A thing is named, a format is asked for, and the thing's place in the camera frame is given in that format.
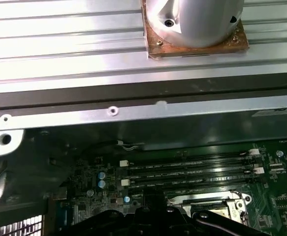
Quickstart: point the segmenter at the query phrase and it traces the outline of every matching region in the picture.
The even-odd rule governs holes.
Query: screw hole
[[[0,144],[1,145],[8,145],[11,142],[12,138],[9,134],[2,134],[0,136]]]
[[[234,24],[236,22],[237,22],[237,18],[235,16],[232,16],[230,23]]]
[[[118,108],[117,107],[115,107],[115,106],[112,106],[112,107],[110,107],[110,108],[108,108],[108,114],[110,115],[110,116],[116,116],[117,114],[118,114],[118,112],[119,112],[119,110],[118,110]]]
[[[172,27],[174,25],[174,21],[173,20],[166,20],[164,22],[166,27]]]

